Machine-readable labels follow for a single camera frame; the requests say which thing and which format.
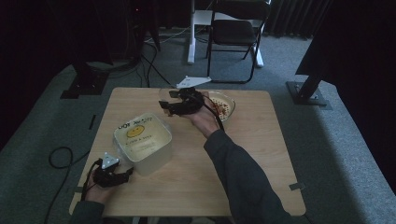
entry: folding chair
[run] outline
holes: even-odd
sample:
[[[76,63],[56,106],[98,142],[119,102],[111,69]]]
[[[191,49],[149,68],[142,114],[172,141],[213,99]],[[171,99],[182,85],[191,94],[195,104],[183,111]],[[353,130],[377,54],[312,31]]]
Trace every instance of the folding chair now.
[[[212,5],[212,19],[209,30],[209,40],[206,49],[207,76],[210,77],[212,51],[245,52],[245,60],[251,49],[254,49],[254,58],[250,76],[247,80],[218,80],[216,83],[248,83],[253,78],[255,60],[259,51],[263,26],[270,14],[270,5],[264,0],[214,0]],[[219,13],[232,17],[233,20],[217,19]],[[245,46],[247,50],[239,49],[212,49],[212,45]]]

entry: table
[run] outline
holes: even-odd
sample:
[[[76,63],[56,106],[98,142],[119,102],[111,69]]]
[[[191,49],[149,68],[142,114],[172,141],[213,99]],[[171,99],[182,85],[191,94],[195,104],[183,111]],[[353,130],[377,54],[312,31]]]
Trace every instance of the table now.
[[[189,56],[187,59],[188,64],[194,64],[195,61],[195,25],[210,25],[210,20],[212,17],[211,10],[195,10],[195,0],[191,0],[191,35],[190,35],[190,47]],[[231,17],[223,15],[222,19],[231,19]],[[262,54],[260,50],[257,53],[256,65],[258,67],[263,67],[264,63],[262,61]]]
[[[78,182],[82,186],[90,166],[108,152],[117,156],[113,132],[126,121],[146,112],[156,114],[172,128],[173,157],[148,176],[134,173],[106,205],[105,216],[114,217],[227,217],[228,200],[212,161],[203,145],[205,138],[189,120],[167,117],[159,106],[159,89],[116,88],[92,144],[91,153]],[[301,192],[290,190],[297,182],[289,153],[280,130],[271,97],[266,91],[220,92],[232,97],[236,108],[225,125],[225,132],[243,147],[267,174],[269,181],[293,216],[303,215]],[[121,165],[116,173],[130,167]],[[70,205],[72,213],[80,194]]]

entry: clear plastic container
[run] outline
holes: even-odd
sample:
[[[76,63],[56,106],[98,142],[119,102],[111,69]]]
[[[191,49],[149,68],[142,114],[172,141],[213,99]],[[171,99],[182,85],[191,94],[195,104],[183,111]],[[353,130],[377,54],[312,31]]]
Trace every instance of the clear plastic container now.
[[[172,158],[169,125],[152,113],[145,113],[121,125],[114,132],[121,162],[130,163],[140,175],[150,175]]]

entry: stand base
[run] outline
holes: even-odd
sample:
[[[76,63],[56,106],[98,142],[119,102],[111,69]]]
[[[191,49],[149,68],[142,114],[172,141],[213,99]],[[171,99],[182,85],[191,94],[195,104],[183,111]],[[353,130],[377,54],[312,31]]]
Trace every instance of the stand base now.
[[[298,93],[303,84],[303,82],[286,82],[291,98],[296,105],[318,105],[321,109],[332,110],[329,101],[323,99],[323,96],[319,90],[315,90],[314,94],[312,94],[312,96],[308,99],[301,98]]]
[[[94,73],[95,79],[90,86],[81,86],[78,76],[73,80],[69,90],[64,91],[61,99],[77,99],[80,95],[100,95],[106,85],[109,73]]]

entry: person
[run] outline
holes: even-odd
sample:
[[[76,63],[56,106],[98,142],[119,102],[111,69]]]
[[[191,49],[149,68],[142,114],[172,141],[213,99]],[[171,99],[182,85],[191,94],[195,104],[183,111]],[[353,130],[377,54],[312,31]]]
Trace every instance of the person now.
[[[117,190],[116,187],[102,188],[93,182],[93,173],[88,181],[85,200],[76,204],[69,223],[72,224],[123,224],[121,220],[105,217],[102,218],[106,202]]]
[[[203,95],[205,103],[212,105],[207,92],[203,92]],[[206,138],[204,149],[213,161],[228,197],[233,222],[236,224],[292,223],[290,214],[284,210],[263,169],[219,127],[215,117],[205,106],[194,114],[181,115],[181,117],[189,119]],[[97,195],[97,197],[102,199],[106,198],[106,195],[104,197]],[[93,212],[97,217],[87,218],[98,220],[101,211],[103,211],[102,206]]]

